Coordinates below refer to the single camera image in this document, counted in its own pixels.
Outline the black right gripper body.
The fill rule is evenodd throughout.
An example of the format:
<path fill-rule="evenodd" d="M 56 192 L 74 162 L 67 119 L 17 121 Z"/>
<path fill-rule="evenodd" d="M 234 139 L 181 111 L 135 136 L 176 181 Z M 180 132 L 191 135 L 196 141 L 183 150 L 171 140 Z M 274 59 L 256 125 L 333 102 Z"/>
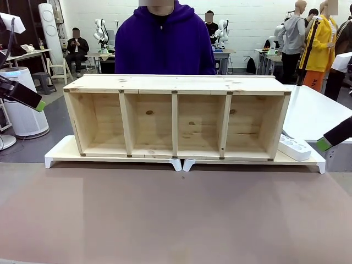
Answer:
<path fill-rule="evenodd" d="M 344 120 L 337 126 L 338 141 L 343 142 L 351 138 L 352 116 Z"/>

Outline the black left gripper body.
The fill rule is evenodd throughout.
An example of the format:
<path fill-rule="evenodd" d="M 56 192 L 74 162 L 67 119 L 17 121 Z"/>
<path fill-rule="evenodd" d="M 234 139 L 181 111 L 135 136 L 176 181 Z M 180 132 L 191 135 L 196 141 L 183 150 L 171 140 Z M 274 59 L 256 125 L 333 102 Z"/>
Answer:
<path fill-rule="evenodd" d="M 1 76 L 1 99 L 24 102 L 27 89 L 19 82 Z"/>

